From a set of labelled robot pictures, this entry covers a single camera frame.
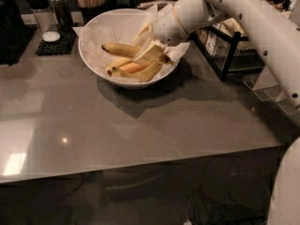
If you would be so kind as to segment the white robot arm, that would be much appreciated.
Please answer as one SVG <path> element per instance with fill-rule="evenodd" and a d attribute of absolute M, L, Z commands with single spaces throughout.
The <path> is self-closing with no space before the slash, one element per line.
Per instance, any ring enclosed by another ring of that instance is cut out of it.
<path fill-rule="evenodd" d="M 176 46 L 192 32 L 234 18 L 246 32 L 265 68 L 258 90 L 279 86 L 276 100 L 300 107 L 299 25 L 265 0 L 178 0 L 164 7 L 135 37 L 150 36 Z M 300 225 L 300 139 L 283 156 L 273 188 L 266 225 Z"/>

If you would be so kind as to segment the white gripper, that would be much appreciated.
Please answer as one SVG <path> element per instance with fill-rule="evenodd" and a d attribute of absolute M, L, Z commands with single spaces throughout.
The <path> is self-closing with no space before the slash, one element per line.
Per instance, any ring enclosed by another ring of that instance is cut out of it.
<path fill-rule="evenodd" d="M 226 17 L 224 12 L 208 0 L 178 0 L 169 4 L 132 39 L 133 45 L 141 47 L 132 61 L 140 65 L 147 62 L 164 64 L 166 58 L 162 46 L 154 42 L 143 46 L 153 34 L 161 42 L 176 46 L 187 40 L 197 29 L 220 23 Z"/>

